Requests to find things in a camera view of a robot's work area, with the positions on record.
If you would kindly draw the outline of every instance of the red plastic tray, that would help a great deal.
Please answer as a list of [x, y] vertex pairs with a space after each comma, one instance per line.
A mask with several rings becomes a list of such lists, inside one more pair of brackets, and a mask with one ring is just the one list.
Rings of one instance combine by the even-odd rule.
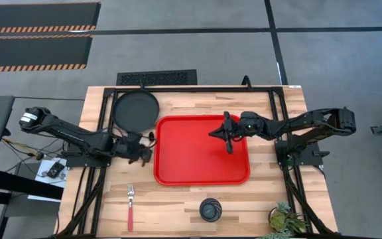
[[162, 185], [232, 185], [250, 175], [245, 139], [233, 142], [233, 154], [225, 142], [210, 137], [223, 116], [166, 116], [156, 128], [154, 176]]

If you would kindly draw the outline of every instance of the succulent plant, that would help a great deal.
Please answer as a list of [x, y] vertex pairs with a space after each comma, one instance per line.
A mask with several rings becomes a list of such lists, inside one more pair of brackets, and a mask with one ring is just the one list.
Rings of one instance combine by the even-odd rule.
[[288, 214], [291, 207], [288, 205], [288, 203], [279, 201], [277, 202], [277, 209], [284, 214]]
[[284, 230], [283, 232], [272, 232], [256, 239], [289, 239], [291, 236], [293, 236], [293, 234], [290, 231]]
[[300, 218], [301, 214], [293, 213], [286, 202], [277, 202], [275, 211], [270, 215], [271, 227], [277, 232], [301, 232], [306, 223]]

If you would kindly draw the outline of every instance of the red-handled fork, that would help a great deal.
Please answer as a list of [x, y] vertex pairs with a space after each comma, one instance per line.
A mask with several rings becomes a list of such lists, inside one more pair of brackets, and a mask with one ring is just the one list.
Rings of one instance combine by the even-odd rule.
[[127, 197], [129, 198], [129, 215], [127, 219], [127, 230], [132, 232], [132, 200], [133, 200], [133, 186], [127, 185]]

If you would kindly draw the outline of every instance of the red fork handle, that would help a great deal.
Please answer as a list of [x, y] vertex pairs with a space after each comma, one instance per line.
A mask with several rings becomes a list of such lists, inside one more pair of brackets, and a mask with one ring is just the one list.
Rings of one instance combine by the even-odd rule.
[[129, 216], [127, 219], [127, 230], [132, 232], [132, 205], [129, 207]]

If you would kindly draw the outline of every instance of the wooden tabletop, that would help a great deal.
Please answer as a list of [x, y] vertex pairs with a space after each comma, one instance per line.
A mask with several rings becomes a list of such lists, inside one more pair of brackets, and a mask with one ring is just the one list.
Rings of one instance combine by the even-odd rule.
[[[96, 130], [103, 90], [103, 86], [88, 88], [80, 127]], [[284, 93], [290, 117], [306, 112], [302, 88], [284, 86]], [[222, 115], [223, 111], [237, 116], [242, 111], [252, 111], [272, 118], [268, 93], [265, 92], [165, 92], [154, 95], [160, 104], [160, 118], [171, 115]], [[276, 103], [282, 119], [278, 98]], [[155, 181], [153, 159], [143, 168], [140, 163], [128, 165], [125, 159], [113, 159], [105, 178], [97, 237], [262, 236], [270, 233], [269, 211], [275, 207], [276, 201], [287, 201], [283, 175], [277, 165], [274, 141], [248, 137], [247, 144], [251, 174], [242, 185], [165, 187]], [[302, 166], [300, 170], [309, 205], [327, 227], [337, 230], [323, 175], [311, 166]], [[72, 217], [81, 172], [82, 168], [75, 168], [68, 173], [60, 205], [60, 229]], [[84, 197], [87, 174], [82, 183], [78, 207]], [[127, 231], [128, 183], [133, 183], [135, 188], [133, 232]], [[222, 217], [217, 222], [205, 222], [199, 215], [200, 203], [206, 198], [218, 199], [222, 205]], [[90, 231], [92, 207], [89, 212], [85, 232]]]

